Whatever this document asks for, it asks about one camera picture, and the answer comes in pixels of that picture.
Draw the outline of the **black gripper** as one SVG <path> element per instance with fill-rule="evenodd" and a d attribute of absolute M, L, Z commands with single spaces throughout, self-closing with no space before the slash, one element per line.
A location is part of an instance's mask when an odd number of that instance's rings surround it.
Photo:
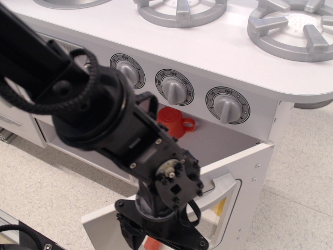
<path fill-rule="evenodd" d="M 208 249 L 208 241 L 196 229 L 201 212 L 194 201 L 188 204 L 194 209 L 195 221 L 189 220 L 185 207 L 164 218 L 148 218 L 139 212 L 134 200 L 118 200 L 115 204 L 117 219 L 128 246 L 138 250 L 149 236 L 172 249 Z"/>

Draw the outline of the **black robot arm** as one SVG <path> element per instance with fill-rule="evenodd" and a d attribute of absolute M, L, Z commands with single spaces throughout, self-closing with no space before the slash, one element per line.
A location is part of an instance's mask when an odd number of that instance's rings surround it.
<path fill-rule="evenodd" d="M 17 108 L 51 115 L 67 145 L 96 151 L 136 177 L 134 200 L 115 204 L 123 237 L 138 249 L 146 236 L 173 249 L 207 249 L 208 241 L 186 209 L 201 212 L 198 161 L 156 122 L 158 101 L 136 95 L 120 71 L 101 66 L 79 48 L 64 52 L 43 41 L 1 7 L 1 97 Z"/>

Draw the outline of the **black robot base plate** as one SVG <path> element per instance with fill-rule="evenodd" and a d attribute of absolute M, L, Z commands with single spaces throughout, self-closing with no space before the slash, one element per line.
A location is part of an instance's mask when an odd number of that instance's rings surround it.
<path fill-rule="evenodd" d="M 13 232 L 18 236 L 13 243 L 1 243 L 1 249 L 65 249 L 23 222 L 1 225 L 1 233 Z"/>

